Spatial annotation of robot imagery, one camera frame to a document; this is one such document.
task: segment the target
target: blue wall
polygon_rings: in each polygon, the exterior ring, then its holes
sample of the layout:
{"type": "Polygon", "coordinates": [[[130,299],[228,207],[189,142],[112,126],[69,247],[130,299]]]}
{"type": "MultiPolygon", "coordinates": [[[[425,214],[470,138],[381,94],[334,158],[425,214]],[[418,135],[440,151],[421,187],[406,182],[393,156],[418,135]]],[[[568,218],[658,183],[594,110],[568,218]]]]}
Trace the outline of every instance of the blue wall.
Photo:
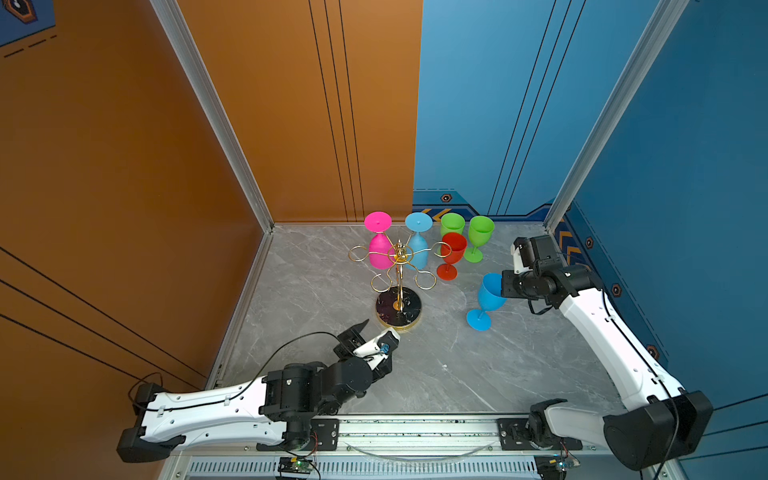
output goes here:
{"type": "MultiPolygon", "coordinates": [[[[762,0],[692,0],[574,202],[670,372],[715,407],[768,392],[766,25],[762,0]]],[[[768,423],[738,428],[766,420],[765,397],[717,410],[688,475],[765,478],[768,449],[717,454],[768,445],[768,423]]]]}
{"type": "Polygon", "coordinates": [[[480,214],[551,201],[656,4],[425,0],[414,189],[480,214]]]}

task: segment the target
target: plastic wine glass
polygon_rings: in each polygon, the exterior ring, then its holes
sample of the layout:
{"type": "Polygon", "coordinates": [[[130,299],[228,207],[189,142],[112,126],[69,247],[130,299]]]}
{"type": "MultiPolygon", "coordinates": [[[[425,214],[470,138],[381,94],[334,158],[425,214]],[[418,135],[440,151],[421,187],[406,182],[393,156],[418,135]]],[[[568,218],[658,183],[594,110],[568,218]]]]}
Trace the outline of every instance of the plastic wine glass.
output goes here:
{"type": "Polygon", "coordinates": [[[464,233],[464,225],[466,223],[467,220],[464,220],[464,217],[461,215],[448,212],[440,217],[440,237],[444,237],[446,233],[451,232],[461,235],[464,233]]]}
{"type": "Polygon", "coordinates": [[[437,276],[449,282],[458,275],[458,271],[453,264],[462,259],[464,250],[467,248],[467,239],[458,233],[448,232],[443,236],[442,241],[448,245],[440,247],[440,254],[446,255],[446,257],[443,258],[445,263],[437,267],[437,276]]]}
{"type": "Polygon", "coordinates": [[[422,232],[426,232],[432,228],[432,217],[422,212],[415,212],[406,217],[406,227],[413,231],[413,235],[408,240],[408,246],[412,248],[414,254],[410,263],[406,263],[405,267],[414,270],[424,270],[427,267],[427,260],[429,260],[429,252],[427,249],[427,240],[422,237],[422,232]]]}
{"type": "Polygon", "coordinates": [[[473,217],[469,221],[469,232],[467,236],[469,237],[469,241],[472,242],[473,247],[464,252],[464,258],[467,259],[468,262],[477,263],[482,260],[482,252],[478,247],[482,247],[491,239],[494,229],[495,225],[493,224],[493,220],[488,217],[483,217],[482,215],[473,217]]]}
{"type": "Polygon", "coordinates": [[[478,291],[480,310],[469,310],[467,323],[480,332],[491,328],[491,317],[486,312],[500,309],[507,301],[502,296],[502,275],[500,273],[486,273],[482,277],[480,290],[478,291]]]}
{"type": "Polygon", "coordinates": [[[388,270],[393,265],[392,258],[389,257],[392,242],[384,231],[392,226],[392,217],[385,212],[373,212],[368,214],[363,223],[368,230],[376,234],[368,245],[368,251],[371,253],[368,255],[368,260],[371,266],[379,270],[388,270]]]}

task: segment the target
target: gold metal rack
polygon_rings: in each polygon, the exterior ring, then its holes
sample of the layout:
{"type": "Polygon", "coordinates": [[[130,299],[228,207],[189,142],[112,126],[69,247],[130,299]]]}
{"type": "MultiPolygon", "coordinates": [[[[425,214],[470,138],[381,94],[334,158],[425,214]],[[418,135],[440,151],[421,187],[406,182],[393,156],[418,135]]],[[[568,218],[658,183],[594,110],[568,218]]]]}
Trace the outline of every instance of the gold metal rack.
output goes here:
{"type": "Polygon", "coordinates": [[[435,242],[430,248],[425,248],[414,252],[413,249],[408,245],[413,232],[411,232],[411,235],[408,236],[408,240],[406,240],[405,243],[403,243],[401,240],[397,240],[397,243],[393,243],[386,233],[384,233],[384,235],[386,236],[386,239],[389,240],[389,244],[391,246],[387,250],[387,253],[371,252],[368,250],[368,247],[364,245],[358,245],[349,249],[347,256],[353,262],[362,262],[368,258],[368,255],[386,255],[389,257],[389,259],[392,261],[392,266],[388,268],[386,272],[377,273],[371,279],[371,288],[375,292],[379,293],[379,297],[376,299],[376,315],[385,325],[391,326],[396,330],[405,330],[412,327],[416,323],[416,320],[419,319],[419,316],[422,312],[422,300],[414,290],[408,288],[407,286],[403,286],[403,267],[405,265],[409,265],[416,271],[416,274],[413,277],[413,281],[419,289],[430,290],[434,288],[435,285],[437,285],[437,276],[427,270],[419,270],[411,263],[411,260],[417,253],[432,251],[438,245],[444,245],[447,247],[448,253],[446,255],[442,255],[442,249],[440,253],[433,253],[437,257],[445,258],[451,254],[451,246],[445,242],[435,242]],[[354,258],[353,251],[356,249],[366,250],[365,256],[362,258],[354,258]],[[392,275],[390,274],[392,269],[395,269],[395,279],[393,279],[392,275]],[[432,285],[422,286],[419,283],[420,273],[429,275],[432,278],[432,285]],[[386,281],[383,278],[383,275],[385,274],[389,279],[389,285],[387,285],[386,288],[380,290],[376,288],[373,283],[377,278],[380,278],[382,280],[382,285],[386,285],[386,281]]]}

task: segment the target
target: blue wine glass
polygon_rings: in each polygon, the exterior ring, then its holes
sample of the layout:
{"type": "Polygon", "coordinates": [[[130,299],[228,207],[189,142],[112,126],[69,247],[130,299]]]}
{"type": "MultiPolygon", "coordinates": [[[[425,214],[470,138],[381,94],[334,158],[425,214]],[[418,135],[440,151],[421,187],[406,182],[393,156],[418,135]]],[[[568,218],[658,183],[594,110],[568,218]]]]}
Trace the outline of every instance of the blue wine glass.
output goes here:
{"type": "Polygon", "coordinates": [[[413,266],[406,264],[406,268],[413,270],[413,267],[416,267],[417,270],[424,270],[427,267],[427,260],[429,260],[429,251],[427,251],[429,246],[421,233],[432,228],[432,218],[422,212],[415,212],[406,217],[406,227],[413,231],[413,235],[408,240],[408,246],[414,252],[410,262],[413,266]]]}
{"type": "Polygon", "coordinates": [[[507,302],[502,296],[502,275],[500,273],[486,273],[482,277],[482,284],[478,291],[480,310],[470,310],[467,313],[469,326],[480,332],[491,328],[491,317],[486,312],[498,310],[507,302]]]}

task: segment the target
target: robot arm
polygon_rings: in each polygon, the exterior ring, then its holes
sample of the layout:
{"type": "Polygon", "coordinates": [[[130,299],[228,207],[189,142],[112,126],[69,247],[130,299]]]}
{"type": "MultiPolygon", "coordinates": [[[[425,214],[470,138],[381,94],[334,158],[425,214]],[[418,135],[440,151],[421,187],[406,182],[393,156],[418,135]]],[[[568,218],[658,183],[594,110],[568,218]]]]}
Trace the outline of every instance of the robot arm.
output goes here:
{"type": "Polygon", "coordinates": [[[386,329],[365,342],[366,320],[338,336],[339,361],[291,363],[253,381],[192,393],[165,392],[147,383],[134,401],[136,423],[118,443],[124,462],[153,462],[174,449],[217,442],[255,441],[300,449],[315,415],[335,415],[353,397],[392,371],[400,336],[386,329]]]}
{"type": "Polygon", "coordinates": [[[502,273],[502,296],[527,299],[533,313],[532,300],[559,309],[627,407],[623,415],[600,415],[562,405],[564,399],[538,403],[529,416],[531,440],[543,448],[564,437],[607,446],[633,470],[693,452],[712,416],[707,397],[686,392],[659,365],[605,299],[600,279],[583,265],[563,266],[549,236],[518,238],[513,247],[514,270],[502,273]]]}

